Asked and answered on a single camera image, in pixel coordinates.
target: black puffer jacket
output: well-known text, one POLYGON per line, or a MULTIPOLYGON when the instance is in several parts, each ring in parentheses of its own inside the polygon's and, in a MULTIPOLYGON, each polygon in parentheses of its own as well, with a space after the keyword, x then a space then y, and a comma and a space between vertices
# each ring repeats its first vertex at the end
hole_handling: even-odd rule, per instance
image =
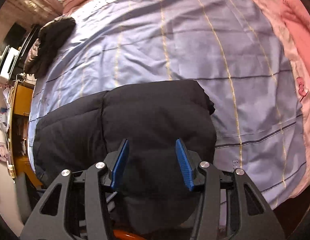
POLYGON ((125 85, 82 97, 43 117, 36 129, 36 175, 49 185, 63 169, 85 170, 130 143, 121 208, 145 234, 179 225, 198 196, 185 187, 175 154, 182 138, 189 150, 213 162, 213 103, 196 81, 125 85))
POLYGON ((43 26, 28 52, 23 71, 44 77, 58 49, 65 43, 76 25, 72 17, 60 16, 43 26))

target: bed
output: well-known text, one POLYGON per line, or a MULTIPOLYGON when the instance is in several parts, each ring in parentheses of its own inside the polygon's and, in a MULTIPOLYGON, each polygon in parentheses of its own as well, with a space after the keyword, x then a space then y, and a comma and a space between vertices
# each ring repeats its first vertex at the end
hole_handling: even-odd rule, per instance
POLYGON ((272 208, 297 196, 310 184, 310 76, 279 2, 71 1, 64 14, 76 28, 33 93, 32 166, 36 124, 47 113, 125 84, 193 79, 215 103, 214 165, 243 168, 272 208))

